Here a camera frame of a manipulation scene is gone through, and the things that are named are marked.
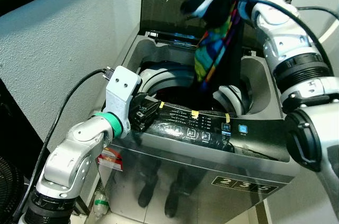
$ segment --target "multicolored fabric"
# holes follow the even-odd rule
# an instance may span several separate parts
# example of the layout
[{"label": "multicolored fabric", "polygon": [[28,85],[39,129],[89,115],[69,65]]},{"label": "multicolored fabric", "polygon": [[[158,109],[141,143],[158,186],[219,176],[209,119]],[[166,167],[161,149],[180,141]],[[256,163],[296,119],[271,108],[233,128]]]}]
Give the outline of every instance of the multicolored fabric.
[{"label": "multicolored fabric", "polygon": [[195,51],[195,72],[198,82],[202,82],[202,90],[208,87],[209,80],[221,59],[227,54],[227,48],[237,31],[240,21],[237,5],[238,2],[232,4],[228,19],[222,26],[206,31],[198,43]]}]

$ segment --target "black fan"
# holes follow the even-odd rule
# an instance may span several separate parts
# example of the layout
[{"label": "black fan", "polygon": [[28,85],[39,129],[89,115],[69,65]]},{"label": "black fan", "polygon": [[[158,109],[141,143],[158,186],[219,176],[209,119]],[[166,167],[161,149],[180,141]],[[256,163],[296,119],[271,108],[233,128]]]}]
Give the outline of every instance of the black fan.
[{"label": "black fan", "polygon": [[23,195],[23,175],[0,156],[0,223],[8,223]]}]

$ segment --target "gray wall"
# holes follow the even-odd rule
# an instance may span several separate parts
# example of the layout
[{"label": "gray wall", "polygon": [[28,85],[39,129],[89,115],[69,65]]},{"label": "gray wall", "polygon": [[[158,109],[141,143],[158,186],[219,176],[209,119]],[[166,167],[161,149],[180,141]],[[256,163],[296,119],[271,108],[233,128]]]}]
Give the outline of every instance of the gray wall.
[{"label": "gray wall", "polygon": [[[318,5],[339,12],[339,0],[293,0],[295,6]],[[317,35],[333,23],[324,12],[302,12]],[[339,29],[324,43],[336,76],[339,76]],[[320,181],[314,173],[302,169],[292,183],[267,199],[273,224],[333,224],[337,219]]]},{"label": "gray wall", "polygon": [[[35,0],[0,17],[0,77],[42,140],[68,91],[85,74],[114,65],[139,18],[140,0]],[[97,75],[75,92],[50,150],[87,118],[104,83]],[[92,169],[84,201],[95,175]]]}]

